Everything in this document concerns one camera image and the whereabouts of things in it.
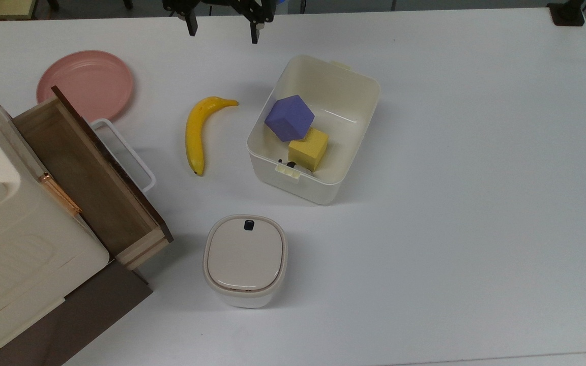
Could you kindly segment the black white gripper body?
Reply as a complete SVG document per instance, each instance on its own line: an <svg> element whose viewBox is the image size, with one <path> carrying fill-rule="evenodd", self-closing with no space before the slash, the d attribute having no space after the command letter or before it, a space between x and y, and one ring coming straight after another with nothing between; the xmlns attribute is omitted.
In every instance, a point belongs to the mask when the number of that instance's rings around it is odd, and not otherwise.
<svg viewBox="0 0 586 366"><path fill-rule="evenodd" d="M272 22L276 11L276 1L164 1L163 9L192 22L199 3L230 7L235 13L256 24Z"/></svg>

